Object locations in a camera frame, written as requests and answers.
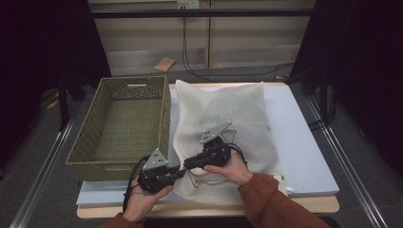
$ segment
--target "person's left hand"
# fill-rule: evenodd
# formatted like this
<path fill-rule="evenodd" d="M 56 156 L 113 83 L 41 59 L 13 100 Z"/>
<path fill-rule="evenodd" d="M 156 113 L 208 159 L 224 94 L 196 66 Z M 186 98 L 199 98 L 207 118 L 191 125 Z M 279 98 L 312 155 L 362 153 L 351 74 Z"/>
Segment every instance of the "person's left hand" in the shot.
<path fill-rule="evenodd" d="M 134 180 L 132 186 L 136 186 L 137 179 Z M 131 190 L 130 199 L 127 203 L 126 211 L 123 217 L 129 221 L 140 222 L 151 211 L 157 201 L 172 191 L 173 186 L 169 185 L 163 188 L 157 194 L 149 194 L 143 191 L 140 185 L 137 185 Z"/>

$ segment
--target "hand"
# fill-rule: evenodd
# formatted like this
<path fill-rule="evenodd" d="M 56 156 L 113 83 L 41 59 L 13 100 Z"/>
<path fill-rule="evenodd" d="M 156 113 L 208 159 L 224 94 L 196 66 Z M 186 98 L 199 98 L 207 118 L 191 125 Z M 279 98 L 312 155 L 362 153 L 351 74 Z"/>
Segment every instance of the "hand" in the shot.
<path fill-rule="evenodd" d="M 134 180 L 132 186 L 136 186 L 137 179 Z M 140 185 L 137 185 L 131 190 L 130 199 L 127 203 L 127 208 L 123 217 L 129 221 L 140 222 L 154 207 L 157 201 L 172 191 L 172 185 L 166 186 L 157 194 L 148 194 L 143 191 Z"/>
<path fill-rule="evenodd" d="M 206 165 L 204 170 L 214 174 L 221 174 L 231 182 L 238 185 L 244 185 L 253 176 L 248 167 L 246 167 L 245 163 L 243 163 L 238 152 L 235 150 L 231 150 L 231 159 L 224 167 Z"/>

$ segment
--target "green wicker basket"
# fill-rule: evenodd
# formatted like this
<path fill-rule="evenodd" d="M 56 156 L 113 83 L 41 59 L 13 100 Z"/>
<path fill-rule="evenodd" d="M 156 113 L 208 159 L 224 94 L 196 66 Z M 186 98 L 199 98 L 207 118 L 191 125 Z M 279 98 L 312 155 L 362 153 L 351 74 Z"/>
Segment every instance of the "green wicker basket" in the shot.
<path fill-rule="evenodd" d="M 156 148 L 168 158 L 170 108 L 165 76 L 102 79 L 67 166 L 86 181 L 117 181 Z"/>

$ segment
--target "white cloth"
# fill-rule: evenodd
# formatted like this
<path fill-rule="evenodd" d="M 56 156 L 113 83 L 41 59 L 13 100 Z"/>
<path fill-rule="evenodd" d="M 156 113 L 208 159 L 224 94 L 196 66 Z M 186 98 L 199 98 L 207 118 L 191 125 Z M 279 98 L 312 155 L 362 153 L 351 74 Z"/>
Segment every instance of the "white cloth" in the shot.
<path fill-rule="evenodd" d="M 202 152 L 202 131 L 227 122 L 236 131 L 225 139 L 243 152 L 252 172 L 281 176 L 276 147 L 264 104 L 264 84 L 225 87 L 203 91 L 178 80 L 180 118 L 173 146 L 180 162 Z M 202 169 L 187 172 L 175 183 L 174 191 L 186 200 L 213 204 L 240 204 L 237 185 Z"/>

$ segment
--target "brown sleeve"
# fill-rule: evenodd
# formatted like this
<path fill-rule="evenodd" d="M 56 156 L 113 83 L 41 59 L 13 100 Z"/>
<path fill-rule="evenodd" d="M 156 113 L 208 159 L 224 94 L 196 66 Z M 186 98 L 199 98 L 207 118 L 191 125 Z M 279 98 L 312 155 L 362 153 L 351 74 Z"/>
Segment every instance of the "brown sleeve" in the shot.
<path fill-rule="evenodd" d="M 239 191 L 245 215 L 255 227 L 329 227 L 282 194 L 272 176 L 254 174 Z"/>
<path fill-rule="evenodd" d="M 143 228 L 142 223 L 130 222 L 123 217 L 122 213 L 108 220 L 102 228 Z"/>

